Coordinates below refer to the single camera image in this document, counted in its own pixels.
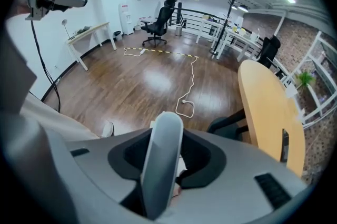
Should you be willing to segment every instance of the wooden floor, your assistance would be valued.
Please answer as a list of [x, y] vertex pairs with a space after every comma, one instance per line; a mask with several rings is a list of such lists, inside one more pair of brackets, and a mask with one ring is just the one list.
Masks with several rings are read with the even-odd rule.
[[[229, 116], [243, 108], [234, 51], [220, 60], [211, 59], [210, 45], [196, 35], [174, 35], [172, 30], [163, 36], [167, 45], [156, 49], [198, 56], [194, 63], [194, 87], [188, 97], [195, 103], [193, 118], [182, 117], [185, 128], [206, 130], [217, 117]], [[140, 57], [123, 56], [124, 47], [142, 47], [147, 39], [145, 31], [124, 36], [116, 42], [104, 44], [84, 58], [86, 72], [76, 64], [58, 84], [61, 113], [100, 134], [106, 120], [111, 120], [116, 134], [123, 134], [150, 126], [162, 111], [175, 111], [177, 99], [184, 95], [191, 83], [191, 62], [194, 58], [168, 53], [145, 52]], [[139, 54], [140, 50], [127, 53]], [[45, 103], [55, 108], [56, 95], [52, 91]], [[181, 104], [179, 111], [191, 114], [192, 106]]]

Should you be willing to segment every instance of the metal railing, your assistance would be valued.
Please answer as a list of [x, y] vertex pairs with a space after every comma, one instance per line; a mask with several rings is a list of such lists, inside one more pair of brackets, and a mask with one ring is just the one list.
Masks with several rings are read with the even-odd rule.
[[[185, 29], [195, 30], [196, 34], [200, 30], [201, 23], [202, 23], [201, 19], [203, 15], [210, 16], [216, 22], [219, 22], [219, 21], [221, 23], [224, 22], [223, 18], [215, 16], [213, 14], [209, 14], [209, 13], [205, 13], [205, 12], [201, 12], [197, 10], [192, 10], [192, 9], [184, 9], [184, 8], [174, 8], [174, 9], [175, 11], [172, 14], [170, 21], [169, 21], [170, 26], [179, 25]], [[244, 29], [246, 30], [246, 32], [250, 34], [252, 33], [249, 29], [246, 29], [246, 28]], [[212, 35], [213, 34], [212, 25], [204, 23], [202, 32]], [[259, 40], [256, 43], [259, 45], [260, 49], [256, 49], [256, 48], [253, 49], [251, 46], [249, 46], [249, 48], [247, 49], [247, 52], [252, 53], [253, 50], [255, 50], [254, 57], [258, 58], [261, 53], [263, 39], [259, 38]], [[239, 39], [236, 40], [235, 45], [239, 47], [240, 49], [243, 49], [246, 46], [246, 44]]]

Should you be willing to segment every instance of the black cable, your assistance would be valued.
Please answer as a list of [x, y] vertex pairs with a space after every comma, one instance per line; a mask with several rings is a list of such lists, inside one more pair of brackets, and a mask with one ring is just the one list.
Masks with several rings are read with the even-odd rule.
[[46, 68], [46, 65], [44, 64], [44, 61], [42, 59], [41, 52], [40, 52], [40, 46], [38, 45], [38, 41], [37, 41], [37, 38], [36, 38], [36, 33], [35, 33], [35, 28], [34, 28], [33, 21], [31, 21], [31, 26], [32, 26], [32, 32], [33, 32], [35, 44], [36, 44], [36, 49], [37, 49], [37, 52], [38, 52], [38, 56], [40, 57], [40, 61], [41, 61], [41, 65], [42, 65], [43, 71], [44, 71], [46, 77], [48, 78], [49, 82], [52, 84], [53, 89], [56, 92], [56, 95], [57, 95], [57, 98], [58, 98], [58, 109], [57, 109], [57, 111], [60, 112], [60, 110], [61, 110], [60, 95], [58, 94], [58, 90], [57, 90], [56, 84], [53, 81], [52, 76], [48, 72], [48, 70]]

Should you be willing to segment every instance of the chair base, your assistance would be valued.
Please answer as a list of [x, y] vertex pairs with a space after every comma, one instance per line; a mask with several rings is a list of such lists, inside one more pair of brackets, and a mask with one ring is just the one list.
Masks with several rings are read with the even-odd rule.
[[142, 46], [144, 46], [146, 42], [150, 42], [150, 41], [152, 41], [152, 40], [153, 40], [153, 42], [154, 42], [154, 47], [157, 47], [157, 44], [156, 44], [156, 41], [157, 41], [157, 40], [158, 40], [158, 41], [163, 41], [164, 44], [167, 43], [167, 41], [164, 40], [164, 39], [161, 39], [160, 36], [154, 35], [153, 37], [152, 37], [152, 36], [148, 37], [147, 40], [145, 40], [145, 41], [142, 43]]

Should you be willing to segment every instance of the trash can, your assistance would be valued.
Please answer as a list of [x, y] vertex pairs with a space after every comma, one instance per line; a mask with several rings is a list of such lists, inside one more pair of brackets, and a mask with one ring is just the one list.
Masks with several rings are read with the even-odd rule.
[[115, 36], [115, 38], [116, 38], [116, 41], [122, 40], [122, 34], [121, 34], [121, 31], [120, 31], [120, 30], [114, 32], [114, 36]]
[[183, 31], [182, 27], [175, 28], [175, 36], [181, 36], [182, 31]]

